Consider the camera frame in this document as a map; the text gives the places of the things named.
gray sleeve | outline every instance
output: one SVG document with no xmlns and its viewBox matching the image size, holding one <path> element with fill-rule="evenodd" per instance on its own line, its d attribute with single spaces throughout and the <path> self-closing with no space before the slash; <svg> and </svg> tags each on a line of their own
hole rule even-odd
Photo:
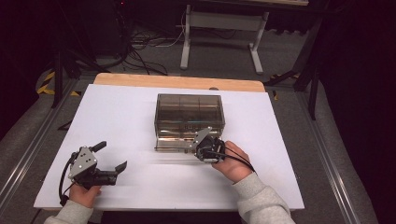
<svg viewBox="0 0 396 224">
<path fill-rule="evenodd" d="M 248 224 L 294 223 L 290 210 L 280 196 L 251 174 L 233 185 L 238 193 L 239 215 Z"/>
<path fill-rule="evenodd" d="M 93 208 L 68 200 L 56 217 L 48 217 L 45 224 L 87 224 Z"/>
</svg>

sleeve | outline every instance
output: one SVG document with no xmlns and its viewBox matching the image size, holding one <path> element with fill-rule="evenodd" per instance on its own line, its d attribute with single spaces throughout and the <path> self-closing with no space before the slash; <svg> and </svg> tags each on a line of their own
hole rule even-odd
<svg viewBox="0 0 396 224">
<path fill-rule="evenodd" d="M 248 175 L 233 188 L 238 193 L 239 215 L 247 223 L 294 223 L 286 203 L 256 174 Z"/>
<path fill-rule="evenodd" d="M 93 208 L 87 208 L 79 203 L 68 200 L 56 217 L 48 217 L 45 224 L 86 224 Z"/>
</svg>

person's left hand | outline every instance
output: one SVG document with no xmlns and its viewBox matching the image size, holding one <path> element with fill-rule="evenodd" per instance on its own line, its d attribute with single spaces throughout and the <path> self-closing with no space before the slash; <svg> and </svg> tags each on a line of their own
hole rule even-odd
<svg viewBox="0 0 396 224">
<path fill-rule="evenodd" d="M 70 188 L 70 200 L 79 203 L 83 206 L 86 206 L 88 208 L 92 208 L 93 204 L 95 202 L 95 198 L 97 195 L 100 194 L 100 188 L 102 186 L 92 186 L 90 190 L 85 189 L 82 186 L 79 186 L 77 184 L 74 184 Z"/>
</svg>

floor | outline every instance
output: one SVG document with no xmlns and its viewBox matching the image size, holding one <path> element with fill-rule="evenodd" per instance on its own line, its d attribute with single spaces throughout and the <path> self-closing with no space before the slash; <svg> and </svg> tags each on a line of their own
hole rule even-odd
<svg viewBox="0 0 396 224">
<path fill-rule="evenodd" d="M 220 38 L 219 35 L 227 36 L 227 39 Z M 272 31 L 265 32 L 259 47 L 264 69 L 261 76 L 255 73 L 248 53 L 248 42 L 253 38 L 254 33 L 251 32 L 194 30 L 187 70 L 179 69 L 181 41 L 170 47 L 144 46 L 138 53 L 147 64 L 157 70 L 164 71 L 158 64 L 166 67 L 168 76 L 267 81 L 271 75 L 283 74 L 291 69 L 304 43 L 305 35 L 276 35 Z M 112 60 L 101 58 L 98 62 L 106 63 Z M 127 58 L 127 62 L 142 65 L 131 56 Z M 146 73 L 146 69 L 128 63 L 108 69 L 114 73 Z M 37 87 L 49 72 L 43 73 L 37 81 Z M 20 167 L 18 164 L 21 163 L 21 158 L 31 157 L 31 162 L 26 162 L 24 166 L 28 169 L 21 172 L 21 182 L 12 184 L 14 188 L 7 194 L 8 197 L 5 197 L 4 189 L 1 192 L 0 223 L 28 223 L 39 211 L 33 208 L 35 196 L 66 135 L 66 131 L 58 128 L 73 119 L 84 91 L 93 83 L 96 74 L 93 71 L 83 71 L 79 80 L 65 77 L 64 86 L 82 94 L 67 96 L 60 106 L 54 109 L 50 108 L 53 95 L 41 93 L 39 100 L 0 142 L 0 152 L 3 155 L 0 158 L 1 186 L 10 185 L 8 178 L 12 176 L 12 172 L 18 172 L 14 168 Z M 377 223 L 370 199 L 353 169 L 337 131 L 325 90 L 319 86 L 317 120 L 313 121 L 306 113 L 309 89 L 306 92 L 294 92 L 291 87 L 293 82 L 294 79 L 289 79 L 275 87 L 266 87 L 267 91 L 276 92 L 276 98 L 270 94 L 271 102 L 305 204 L 304 210 L 291 213 L 293 219 L 296 223 Z M 53 90 L 53 80 L 48 89 Z M 43 131 L 44 124 L 48 124 L 48 128 Z M 35 223 L 42 223 L 45 218 L 56 213 L 41 211 Z M 100 222 L 101 215 L 101 211 L 95 211 L 92 221 Z"/>
</svg>

gray carpet floor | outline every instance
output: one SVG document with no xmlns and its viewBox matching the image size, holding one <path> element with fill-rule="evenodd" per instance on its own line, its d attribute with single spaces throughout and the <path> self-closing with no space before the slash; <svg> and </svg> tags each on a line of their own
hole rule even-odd
<svg viewBox="0 0 396 224">
<path fill-rule="evenodd" d="M 220 34 L 229 35 L 231 32 L 221 32 Z M 275 32 L 265 32 L 259 47 L 264 74 L 258 76 L 254 71 L 248 51 L 248 43 L 254 39 L 254 35 L 251 32 L 238 31 L 231 39 L 223 39 L 205 31 L 194 31 L 191 37 L 190 62 L 187 70 L 179 69 L 182 42 L 177 42 L 172 47 L 166 48 L 146 47 L 138 52 L 146 62 L 164 65 L 170 76 L 267 81 L 271 75 L 283 74 L 292 68 L 305 39 L 305 36 L 299 34 L 276 35 Z M 131 58 L 127 60 L 137 64 Z M 99 63 L 108 61 L 111 60 L 98 60 Z M 109 68 L 109 70 L 114 73 L 145 73 L 144 69 L 132 69 L 126 63 Z M 41 84 L 47 73 L 38 80 L 37 86 Z M 94 72 L 85 71 L 78 81 L 75 91 L 84 92 L 88 84 L 93 83 L 94 76 Z M 297 93 L 290 87 L 292 82 L 293 80 L 286 80 L 277 87 L 267 88 L 267 90 L 276 90 L 277 92 L 278 99 L 271 97 L 271 101 L 305 204 L 305 209 L 293 211 L 292 217 L 296 223 L 345 223 L 318 155 L 318 143 L 309 126 L 309 122 L 313 121 L 304 117 L 305 108 L 300 106 Z M 52 85 L 53 83 L 48 86 L 48 89 L 53 88 Z M 34 162 L 7 205 L 7 209 L 0 216 L 0 223 L 29 223 L 35 216 L 37 211 L 33 208 L 35 196 L 40 190 L 42 180 L 66 134 L 66 131 L 57 129 L 73 119 L 81 98 L 81 96 L 67 97 Z M 50 112 L 52 99 L 52 95 L 40 94 L 38 101 L 0 142 L 0 152 L 2 153 L 2 157 L 0 157 L 1 186 L 7 182 L 13 167 L 29 147 L 35 133 Z M 351 165 L 332 118 L 332 111 L 327 104 L 325 91 L 321 86 L 318 90 L 317 121 L 315 123 L 319 126 L 329 154 L 344 181 L 360 222 L 377 223 L 370 199 Z M 42 211 L 35 223 L 42 223 L 45 218 L 54 214 L 57 212 Z M 96 211 L 92 216 L 92 221 L 99 222 L 101 214 L 101 211 Z"/>
</svg>

